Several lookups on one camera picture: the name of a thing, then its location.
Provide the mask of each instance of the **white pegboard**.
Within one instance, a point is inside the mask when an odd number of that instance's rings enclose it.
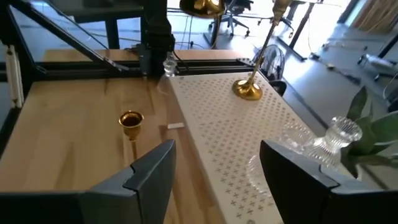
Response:
[[[235,80],[248,73],[170,78],[220,209],[227,223],[282,223],[272,198],[260,194],[246,177],[246,166],[259,154],[263,139],[278,140],[285,123],[307,127],[289,105],[257,74],[259,101],[232,92]]]

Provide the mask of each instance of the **gold candle holder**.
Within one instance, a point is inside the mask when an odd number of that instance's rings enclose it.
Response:
[[[141,131],[141,123],[144,115],[135,111],[126,111],[119,118],[119,124],[123,127],[124,134],[129,137],[131,142],[132,156],[137,160],[136,139]]]
[[[272,36],[272,33],[275,27],[278,25],[280,19],[284,15],[287,6],[292,2],[292,0],[275,0],[274,7],[272,8],[272,12],[274,13],[274,19],[272,20],[271,28],[269,29],[266,41],[262,46],[260,51],[260,56],[257,59],[256,65],[254,66],[254,70],[251,76],[247,80],[236,80],[232,85],[233,92],[242,99],[245,100],[260,100],[262,97],[262,90],[259,85],[254,83],[254,77],[260,67],[260,64],[263,62],[262,55],[267,48],[269,39]]]

